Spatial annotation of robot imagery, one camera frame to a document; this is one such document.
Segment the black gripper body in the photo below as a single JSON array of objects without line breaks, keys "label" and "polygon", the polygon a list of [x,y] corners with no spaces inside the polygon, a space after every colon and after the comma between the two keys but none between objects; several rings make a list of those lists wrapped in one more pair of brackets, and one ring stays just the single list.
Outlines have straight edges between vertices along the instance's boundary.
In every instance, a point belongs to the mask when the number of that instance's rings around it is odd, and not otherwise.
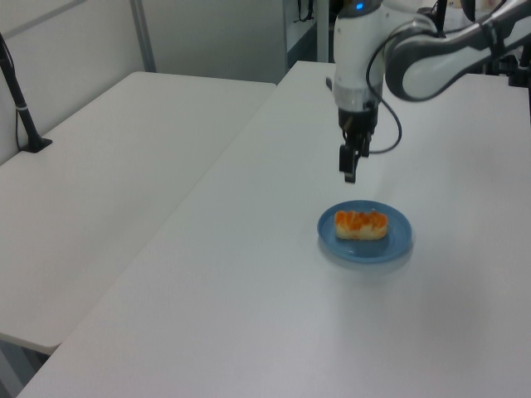
[{"label": "black gripper body", "polygon": [[338,116],[343,139],[347,143],[358,138],[369,142],[378,122],[378,107],[368,108],[360,112],[339,109]]}]

